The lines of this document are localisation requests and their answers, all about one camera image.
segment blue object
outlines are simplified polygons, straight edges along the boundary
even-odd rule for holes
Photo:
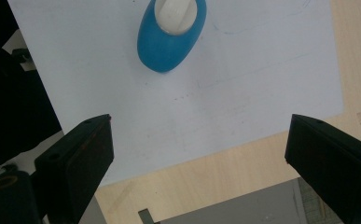
[[[197,17],[189,30],[181,35],[168,35],[160,29],[155,17],[155,3],[156,0],[151,0],[140,24],[137,52],[145,66],[165,73],[179,65],[197,42],[206,18],[206,2],[196,0]]]

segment wooden table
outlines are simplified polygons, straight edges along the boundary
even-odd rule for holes
[[[344,111],[326,121],[361,140],[361,0],[332,0]],[[286,164],[287,133],[224,150],[148,175],[99,188],[107,223],[142,223],[185,214],[299,175]]]

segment white sheet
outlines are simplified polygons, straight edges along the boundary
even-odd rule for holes
[[[137,56],[148,1],[8,2],[63,130],[114,118],[103,185],[288,130],[293,113],[342,111],[326,0],[208,0],[200,39],[166,75]]]

